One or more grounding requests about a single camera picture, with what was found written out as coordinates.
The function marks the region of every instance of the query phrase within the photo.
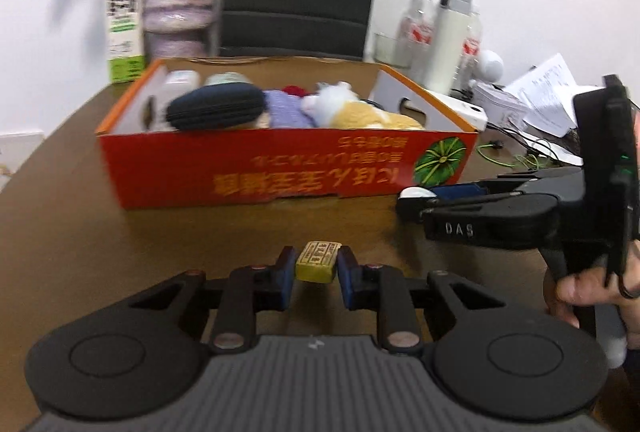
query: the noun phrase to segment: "green and white carton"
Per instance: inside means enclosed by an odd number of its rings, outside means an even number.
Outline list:
[[[137,79],[145,68],[142,0],[107,0],[111,83]]]

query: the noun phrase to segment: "thermos lid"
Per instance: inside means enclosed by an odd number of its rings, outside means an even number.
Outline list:
[[[471,0],[440,0],[440,7],[469,15],[471,14],[472,2]]]

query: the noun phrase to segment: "metal screw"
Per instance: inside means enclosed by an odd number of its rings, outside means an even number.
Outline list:
[[[420,342],[420,336],[410,331],[396,331],[395,333],[391,333],[386,339],[392,346],[401,349],[411,348]]]
[[[244,344],[244,338],[238,333],[220,333],[213,344],[219,349],[237,349]]]

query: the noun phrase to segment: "small yellow box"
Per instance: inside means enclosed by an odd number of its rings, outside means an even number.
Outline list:
[[[335,259],[340,247],[340,242],[308,242],[296,261],[296,278],[306,282],[329,284],[335,276]]]

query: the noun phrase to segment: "wooden table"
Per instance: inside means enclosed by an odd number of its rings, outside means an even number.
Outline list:
[[[286,244],[336,240],[350,245],[360,262],[384,262],[409,275],[449,269],[544,307],[538,252],[427,242],[418,228],[398,224],[394,197],[122,211],[93,133],[113,101],[106,89],[78,110],[0,195],[2,431],[18,431],[38,415],[22,367],[44,333],[186,269],[217,277],[273,262]],[[500,171],[474,154],[463,180]],[[329,288],[298,283],[290,312],[258,318],[258,331],[272,333],[373,333],[374,326],[372,313],[344,309],[337,282]],[[630,431],[624,383],[620,373],[612,376],[599,414],[616,430]]]

